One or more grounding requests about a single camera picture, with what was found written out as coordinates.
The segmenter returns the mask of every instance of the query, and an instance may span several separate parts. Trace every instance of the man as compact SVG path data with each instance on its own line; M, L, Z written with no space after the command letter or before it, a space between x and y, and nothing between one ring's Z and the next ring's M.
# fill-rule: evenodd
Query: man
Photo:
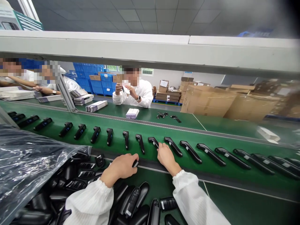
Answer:
M126 104L132 106L142 106L150 108L153 100L152 86L150 82L141 80L141 69L123 66L125 72L125 80L128 80L131 86L125 86L130 95L127 96L123 86L116 84L116 91L112 94L113 103L116 105Z

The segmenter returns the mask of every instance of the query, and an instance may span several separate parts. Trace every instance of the clear plastic bag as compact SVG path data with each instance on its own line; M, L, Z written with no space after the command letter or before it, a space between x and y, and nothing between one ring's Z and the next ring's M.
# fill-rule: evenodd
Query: clear plastic bag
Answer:
M0 124L0 225L9 224L78 150L90 153L91 147Z

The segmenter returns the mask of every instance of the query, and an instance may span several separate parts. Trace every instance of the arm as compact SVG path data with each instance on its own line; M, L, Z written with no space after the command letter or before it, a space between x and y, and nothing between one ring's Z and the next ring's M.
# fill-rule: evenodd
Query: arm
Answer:
M66 209L71 209L72 214L64 225L107 224L109 210L113 205L112 186L118 179L125 179L137 173L138 169L132 168L135 160L138 160L138 154L126 154L115 158L99 180L70 195L66 200Z
M205 191L199 187L197 176L185 172L175 162L168 145L159 143L157 158L173 177L173 196L188 225L230 225Z

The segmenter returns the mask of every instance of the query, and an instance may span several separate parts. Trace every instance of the white paper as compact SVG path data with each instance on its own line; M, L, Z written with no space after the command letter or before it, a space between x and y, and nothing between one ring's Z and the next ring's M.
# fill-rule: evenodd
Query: white paper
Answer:
M167 81L160 81L160 86L163 86L163 87L167 87L168 86L168 82Z

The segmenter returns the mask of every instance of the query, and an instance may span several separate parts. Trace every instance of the worker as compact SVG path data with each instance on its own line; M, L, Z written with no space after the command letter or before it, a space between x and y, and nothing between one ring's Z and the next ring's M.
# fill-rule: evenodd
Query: worker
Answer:
M157 158L173 177L175 190L173 196L188 225L213 225L230 223L198 185L198 177L185 172L175 162L172 151L165 143L159 143ZM66 209L72 214L64 225L106 225L109 210L113 205L112 186L119 178L127 178L137 173L132 168L138 154L117 157L106 168L100 179L92 182L86 189L77 191L66 200Z
M116 90L112 94L113 103L116 105L126 104L150 108L153 100L152 86L150 82L140 79L141 68L123 66L123 69L125 72L125 80L128 80L131 85L125 86L130 91L130 95L127 96L123 86L117 83Z

